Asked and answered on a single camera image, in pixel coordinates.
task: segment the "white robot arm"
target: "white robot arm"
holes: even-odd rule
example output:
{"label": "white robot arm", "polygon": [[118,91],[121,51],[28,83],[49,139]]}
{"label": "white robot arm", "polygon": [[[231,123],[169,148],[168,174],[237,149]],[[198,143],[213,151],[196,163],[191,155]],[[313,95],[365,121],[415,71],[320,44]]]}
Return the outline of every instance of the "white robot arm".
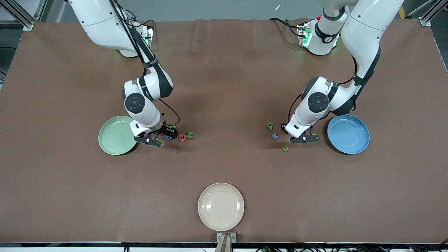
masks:
{"label": "white robot arm", "polygon": [[304,24],[300,31],[300,45],[315,55],[325,55],[336,46],[339,32],[349,15],[348,5],[358,0],[319,0],[323,3],[323,12],[318,19]]}
{"label": "white robot arm", "polygon": [[309,141],[311,136],[305,133],[306,130],[327,111],[335,115],[344,115],[352,110],[378,62],[381,54],[379,48],[381,36],[392,22],[403,0],[359,0],[356,2],[358,3],[353,11],[344,21],[341,36],[345,47],[358,63],[358,70],[353,74],[349,87],[342,87],[337,82],[329,81],[324,77],[310,80],[302,92],[302,101],[289,123],[282,126],[293,136],[291,138],[293,143]]}
{"label": "white robot arm", "polygon": [[173,90],[171,78],[150,49],[152,29],[129,20],[127,12],[116,0],[70,0],[69,3],[95,44],[119,50],[126,57],[139,56],[142,61],[144,74],[127,81],[121,92],[126,111],[134,119],[130,124],[134,139],[162,147],[158,135],[176,138],[177,130],[165,125],[163,115],[152,103],[169,96]]}

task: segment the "green plate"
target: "green plate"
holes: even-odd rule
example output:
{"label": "green plate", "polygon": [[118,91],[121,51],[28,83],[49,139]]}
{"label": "green plate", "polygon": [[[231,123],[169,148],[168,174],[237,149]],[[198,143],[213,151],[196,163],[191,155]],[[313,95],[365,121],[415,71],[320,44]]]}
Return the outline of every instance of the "green plate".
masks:
{"label": "green plate", "polygon": [[107,154],[121,155],[130,151],[137,143],[129,124],[133,121],[127,116],[109,119],[99,130],[98,143]]}

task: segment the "floor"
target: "floor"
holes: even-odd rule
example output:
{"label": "floor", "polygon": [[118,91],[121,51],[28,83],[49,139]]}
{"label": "floor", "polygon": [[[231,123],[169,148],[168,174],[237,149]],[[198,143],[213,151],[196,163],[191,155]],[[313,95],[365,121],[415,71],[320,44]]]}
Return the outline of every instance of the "floor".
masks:
{"label": "floor", "polygon": [[[192,21],[196,19],[296,19],[314,18],[321,14],[322,5],[317,0],[190,0],[178,4],[177,0],[121,0],[122,6],[136,15],[138,20],[154,19],[157,22]],[[409,13],[426,0],[405,0],[403,8]],[[54,0],[47,22],[78,22],[69,4]],[[448,13],[441,12],[431,21],[435,40],[441,56],[448,61]],[[16,48],[21,29],[0,29],[0,47]],[[0,70],[8,72],[14,49],[0,48]]]}

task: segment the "blue plate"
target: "blue plate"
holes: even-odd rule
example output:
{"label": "blue plate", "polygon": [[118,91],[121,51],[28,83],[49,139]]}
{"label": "blue plate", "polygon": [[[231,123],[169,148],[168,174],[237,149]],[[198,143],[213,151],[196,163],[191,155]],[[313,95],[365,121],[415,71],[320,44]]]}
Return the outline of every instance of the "blue plate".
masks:
{"label": "blue plate", "polygon": [[334,117],[328,124],[327,133],[333,146],[347,154],[364,151],[370,142],[366,124],[352,115]]}

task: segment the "green indicator light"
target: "green indicator light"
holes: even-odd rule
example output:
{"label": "green indicator light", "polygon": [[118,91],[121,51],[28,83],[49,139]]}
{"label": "green indicator light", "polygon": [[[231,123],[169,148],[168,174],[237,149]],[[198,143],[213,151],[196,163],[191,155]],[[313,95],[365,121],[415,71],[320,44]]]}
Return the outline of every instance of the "green indicator light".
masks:
{"label": "green indicator light", "polygon": [[311,33],[308,33],[306,38],[303,39],[303,46],[304,47],[307,47],[310,44],[310,41],[311,41],[312,37],[313,37],[313,35]]}

